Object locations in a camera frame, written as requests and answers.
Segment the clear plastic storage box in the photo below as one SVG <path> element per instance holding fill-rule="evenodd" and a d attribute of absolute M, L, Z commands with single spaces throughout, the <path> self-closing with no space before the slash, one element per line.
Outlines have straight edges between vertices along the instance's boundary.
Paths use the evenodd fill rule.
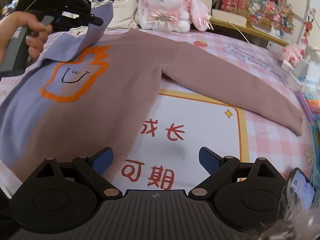
<path fill-rule="evenodd" d="M 302 92 L 319 98 L 319 64 L 300 60 L 286 75 L 285 86 L 293 92 Z"/>

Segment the small pink pig plush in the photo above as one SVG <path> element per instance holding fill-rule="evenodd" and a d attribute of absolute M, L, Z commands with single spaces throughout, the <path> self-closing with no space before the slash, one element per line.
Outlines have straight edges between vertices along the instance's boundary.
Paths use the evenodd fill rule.
<path fill-rule="evenodd" d="M 279 54 L 280 61 L 287 61 L 291 66 L 295 67 L 299 60 L 305 55 L 305 50 L 296 44 L 288 44 Z"/>

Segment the pink cartoon desk mat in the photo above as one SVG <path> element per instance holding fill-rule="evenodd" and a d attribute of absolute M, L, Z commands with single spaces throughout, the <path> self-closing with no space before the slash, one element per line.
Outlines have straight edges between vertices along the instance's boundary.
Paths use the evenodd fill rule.
<path fill-rule="evenodd" d="M 315 160 L 310 128 L 293 92 L 261 69 L 226 53 L 226 49 L 232 48 L 245 50 L 248 44 L 232 38 L 223 43 L 220 35 L 198 31 L 172 35 L 160 31 L 143 32 L 193 44 L 263 80 L 302 112 L 302 134 L 296 135 L 291 129 L 257 113 L 202 95 L 163 75 L 157 98 L 127 158 L 113 176 L 110 175 L 112 162 L 103 174 L 106 180 L 122 192 L 128 189 L 189 191 L 208 177 L 199 163 L 202 147 L 244 162 L 265 157 L 284 176 L 295 167 L 307 176 L 311 174 Z M 64 33 L 49 36 L 46 50 L 29 71 L 39 65 L 44 53 Z M 24 181 L 1 162 L 1 184 L 10 194 Z"/>

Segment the cream t-shirt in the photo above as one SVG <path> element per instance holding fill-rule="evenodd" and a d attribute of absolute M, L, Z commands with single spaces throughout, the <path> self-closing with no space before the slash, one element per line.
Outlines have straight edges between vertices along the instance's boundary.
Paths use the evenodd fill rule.
<path fill-rule="evenodd" d="M 113 3 L 113 18 L 107 26 L 107 29 L 118 30 L 139 28 L 139 25 L 135 20 L 138 0 L 103 0 L 102 2 L 93 2 L 92 8 L 108 2 Z"/>

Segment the smartphone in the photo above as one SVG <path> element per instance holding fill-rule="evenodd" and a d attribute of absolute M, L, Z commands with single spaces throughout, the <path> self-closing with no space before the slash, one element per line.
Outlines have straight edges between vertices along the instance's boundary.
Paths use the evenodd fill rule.
<path fill-rule="evenodd" d="M 310 209 L 315 197 L 315 188 L 311 185 L 310 180 L 301 171 L 300 168 L 294 168 L 290 173 L 289 189 L 293 190 L 294 195 L 301 202 L 302 209 Z"/>

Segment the white pink bunny plush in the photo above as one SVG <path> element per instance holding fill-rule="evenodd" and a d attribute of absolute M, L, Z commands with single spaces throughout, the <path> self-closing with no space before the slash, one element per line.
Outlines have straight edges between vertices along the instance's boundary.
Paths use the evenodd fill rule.
<path fill-rule="evenodd" d="M 209 10 L 201 0 L 138 0 L 136 21 L 142 29 L 187 33 L 211 28 Z"/>

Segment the colourful sequin ornament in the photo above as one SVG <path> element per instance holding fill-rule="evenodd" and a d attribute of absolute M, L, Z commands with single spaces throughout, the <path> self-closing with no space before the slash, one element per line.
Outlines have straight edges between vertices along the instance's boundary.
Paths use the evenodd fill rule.
<path fill-rule="evenodd" d="M 248 19 L 279 37 L 295 30 L 292 6 L 286 0 L 248 0 Z"/>

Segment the mauve and lilac sweater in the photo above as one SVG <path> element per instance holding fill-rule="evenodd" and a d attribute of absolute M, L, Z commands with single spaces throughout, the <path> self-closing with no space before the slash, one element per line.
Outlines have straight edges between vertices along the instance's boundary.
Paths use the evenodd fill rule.
<path fill-rule="evenodd" d="M 163 75 L 302 134 L 303 115 L 263 80 L 207 51 L 140 30 L 62 34 L 1 103 L 1 162 L 25 180 L 46 158 L 112 148 L 113 176 L 153 106 Z"/>

